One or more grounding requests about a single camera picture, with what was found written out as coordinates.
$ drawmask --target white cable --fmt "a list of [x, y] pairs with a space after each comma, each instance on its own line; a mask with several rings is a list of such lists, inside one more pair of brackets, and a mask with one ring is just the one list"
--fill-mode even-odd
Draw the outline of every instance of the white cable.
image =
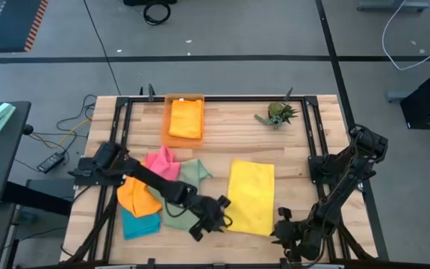
[[411, 65], [411, 66], [409, 66], [409, 67], [403, 67], [403, 68], [401, 68], [401, 67], [398, 67], [398, 65], [396, 64], [396, 62], [394, 62], [394, 60], [392, 59], [392, 57], [389, 55], [389, 53], [387, 53], [387, 51], [386, 51], [386, 47], [384, 46], [384, 36], [386, 35], [386, 30], [387, 30], [387, 27], [389, 27], [389, 24], [391, 23], [391, 21], [394, 19], [394, 17], [397, 15], [397, 13], [401, 10], [401, 7], [404, 5], [404, 3], [406, 3], [406, 0], [404, 0], [403, 2], [402, 2], [402, 4], [398, 7], [398, 9], [396, 10], [396, 12], [394, 12], [394, 14], [393, 14], [393, 16], [387, 21], [387, 24], [386, 24], [386, 26], [384, 27], [384, 31], [382, 32], [382, 50], [384, 51], [384, 53], [386, 54], [386, 56], [389, 58], [389, 60], [391, 60], [391, 62], [394, 64], [394, 66], [399, 70], [399, 71], [404, 71], [404, 70], [407, 70], [407, 69], [410, 69], [410, 68], [413, 68], [413, 67], [417, 67], [418, 65], [420, 65], [420, 64], [423, 64], [424, 62], [426, 62], [427, 60], [429, 60], [430, 59], [430, 55], [426, 58], [426, 59], [424, 59], [424, 60], [422, 60], [422, 61], [420, 61], [419, 63], [417, 63], [417, 64], [413, 64], [413, 65]]

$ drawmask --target orange cloth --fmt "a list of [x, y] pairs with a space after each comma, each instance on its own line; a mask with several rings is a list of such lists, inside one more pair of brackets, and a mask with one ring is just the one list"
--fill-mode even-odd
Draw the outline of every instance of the orange cloth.
[[149, 193], [148, 187], [136, 178], [127, 176], [124, 185], [117, 189], [120, 205], [135, 217], [143, 217], [161, 210], [162, 204]]
[[200, 139], [203, 130], [203, 102], [174, 100], [170, 114], [169, 135]]

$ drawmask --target folded cloth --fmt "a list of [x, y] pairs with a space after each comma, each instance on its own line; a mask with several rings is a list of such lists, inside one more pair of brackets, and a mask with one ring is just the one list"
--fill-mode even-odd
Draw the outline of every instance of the folded cloth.
[[[200, 186], [200, 181], [207, 177], [213, 177], [203, 166], [199, 159], [183, 161], [180, 165], [180, 173], [178, 174], [178, 181], [186, 182], [197, 188]], [[174, 205], [169, 205], [165, 203], [165, 199], [162, 198], [161, 194], [154, 188], [149, 187], [149, 191], [154, 195], [159, 201], [162, 202], [162, 223], [176, 229], [182, 229], [188, 231], [192, 228], [193, 224], [199, 221], [192, 212], [185, 211], [180, 217], [170, 217], [170, 214], [177, 215], [180, 214], [183, 209], [177, 208]]]
[[117, 189], [117, 199], [120, 205], [135, 217], [154, 214], [162, 209], [162, 205], [149, 193], [147, 188], [145, 183], [127, 176], [124, 185]]
[[129, 210], [125, 208], [121, 210], [122, 230], [125, 240], [151, 235], [161, 229], [161, 217], [157, 213], [145, 217], [134, 217]]
[[170, 113], [169, 135], [200, 139], [203, 130], [203, 101], [174, 100]]
[[273, 229], [275, 166], [233, 160], [228, 199], [231, 204], [225, 213], [233, 220], [228, 230], [269, 236]]
[[174, 162], [174, 157], [169, 148], [163, 145], [159, 152], [147, 155], [147, 168], [166, 180], [175, 181], [180, 170], [180, 162]]

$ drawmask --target wooden tabletop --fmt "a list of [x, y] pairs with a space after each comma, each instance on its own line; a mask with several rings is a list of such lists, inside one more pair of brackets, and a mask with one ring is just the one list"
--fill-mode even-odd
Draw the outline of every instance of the wooden tabletop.
[[[102, 96], [97, 99], [86, 156], [93, 156], [99, 144], [109, 139], [115, 101], [115, 96]], [[349, 142], [337, 97], [318, 96], [318, 101], [329, 152], [338, 153]], [[291, 105], [301, 111], [299, 102], [293, 102]], [[203, 162], [214, 178], [204, 180], [200, 192], [214, 198], [227, 194], [230, 166], [234, 158], [274, 164], [273, 222], [279, 219], [276, 210], [281, 206], [292, 209], [294, 220], [303, 220], [317, 201], [316, 188], [309, 178], [307, 163], [309, 148], [303, 117], [297, 117], [291, 120], [291, 125], [285, 125], [274, 131], [270, 127], [262, 126], [253, 118], [253, 114], [265, 115], [267, 106], [267, 102], [206, 102], [203, 147], [172, 150], [176, 161], [199, 158]], [[314, 114], [311, 108], [309, 111], [311, 125], [315, 129]], [[132, 157], [141, 160], [147, 152], [159, 150], [162, 113], [163, 103], [134, 104], [128, 134], [128, 149]], [[122, 128], [124, 114], [122, 111], [119, 129]], [[314, 134], [317, 151], [320, 153], [317, 133]], [[72, 207], [63, 246], [68, 252], [74, 253], [92, 229], [98, 195], [99, 187], [92, 187], [79, 197]], [[342, 211], [346, 227], [369, 254], [377, 256], [362, 194], [355, 191]], [[333, 239], [337, 257], [342, 258], [337, 234]], [[104, 240], [105, 229], [99, 236], [97, 259], [102, 257]], [[188, 232], [162, 225], [157, 234], [125, 241], [122, 236], [119, 205], [110, 263], [146, 264], [148, 258], [155, 258], [158, 264], [279, 263], [279, 259], [284, 257], [283, 249], [280, 245], [271, 244], [273, 240], [274, 238], [239, 232], [212, 232], [204, 233], [204, 238], [196, 242]], [[61, 260], [68, 258], [66, 254], [61, 254]], [[327, 251], [321, 261], [328, 261]]]

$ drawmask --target potted plant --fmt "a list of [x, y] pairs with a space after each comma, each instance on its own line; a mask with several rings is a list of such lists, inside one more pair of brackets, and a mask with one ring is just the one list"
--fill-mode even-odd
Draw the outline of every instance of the potted plant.
[[290, 118], [297, 117], [295, 113], [298, 111], [293, 109], [291, 105], [283, 102], [271, 102], [268, 105], [268, 119], [264, 119], [257, 114], [255, 119], [266, 126], [273, 126], [275, 130], [278, 130], [283, 123], [290, 123]]

